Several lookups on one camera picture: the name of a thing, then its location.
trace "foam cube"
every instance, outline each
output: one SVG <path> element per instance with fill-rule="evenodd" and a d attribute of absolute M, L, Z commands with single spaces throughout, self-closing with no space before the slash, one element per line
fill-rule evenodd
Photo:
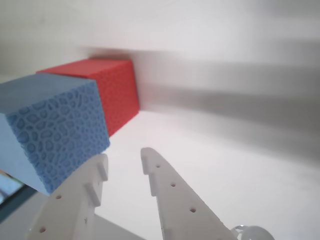
<path fill-rule="evenodd" d="M 0 169 L 44 194 L 109 145 L 96 81 L 40 73 L 0 84 Z"/>
<path fill-rule="evenodd" d="M 139 112 L 134 68 L 130 60 L 85 59 L 39 73 L 96 80 L 110 136 Z"/>

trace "red cube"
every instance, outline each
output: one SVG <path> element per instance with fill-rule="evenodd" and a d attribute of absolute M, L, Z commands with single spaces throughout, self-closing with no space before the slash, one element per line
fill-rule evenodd
<path fill-rule="evenodd" d="M 96 80 L 109 136 L 139 112 L 135 73 L 130 60 L 92 58 L 48 68 L 37 73 Z"/>

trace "hole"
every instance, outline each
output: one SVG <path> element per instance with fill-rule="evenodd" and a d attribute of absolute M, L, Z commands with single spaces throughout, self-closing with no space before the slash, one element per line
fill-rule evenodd
<path fill-rule="evenodd" d="M 44 233 L 46 231 L 46 228 L 43 226 L 42 228 L 39 229 L 39 233 Z"/>

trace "white surface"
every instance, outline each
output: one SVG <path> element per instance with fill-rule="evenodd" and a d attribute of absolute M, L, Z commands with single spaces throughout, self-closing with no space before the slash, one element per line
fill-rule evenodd
<path fill-rule="evenodd" d="M 48 198 L 34 219 L 29 240 L 88 240 L 94 236 L 95 207 L 101 204 L 102 182 L 108 175 L 105 154 L 91 157 Z"/>
<path fill-rule="evenodd" d="M 140 160 L 140 149 L 152 147 L 227 228 L 257 225 L 275 239 L 318 239 L 319 162 L 228 141 L 220 125 L 215 135 L 209 128 L 217 118 L 203 119 L 192 125 L 190 117 L 141 111 L 113 135 L 106 151 L 109 181 L 96 214 L 146 240 L 162 239 L 157 201 Z"/>
<path fill-rule="evenodd" d="M 164 240 L 236 240 L 211 209 L 153 148 L 141 149 Z"/>

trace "cube face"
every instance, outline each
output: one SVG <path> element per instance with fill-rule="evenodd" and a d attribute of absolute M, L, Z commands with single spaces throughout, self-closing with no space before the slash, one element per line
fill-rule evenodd
<path fill-rule="evenodd" d="M 96 80 L 110 136 L 139 112 L 134 68 L 129 60 L 86 59 L 40 73 Z"/>
<path fill-rule="evenodd" d="M 51 194 L 81 164 L 110 145 L 97 83 L 79 79 L 83 80 L 79 86 L 67 87 L 60 94 L 5 114 L 15 136 L 11 145 L 22 148 L 25 159 L 20 155 L 19 161 L 32 165 L 45 194 Z M 17 161 L 15 152 L 8 151 L 6 155 L 12 164 Z M 19 176 L 18 172 L 9 174 L 23 182 L 28 178 Z"/>

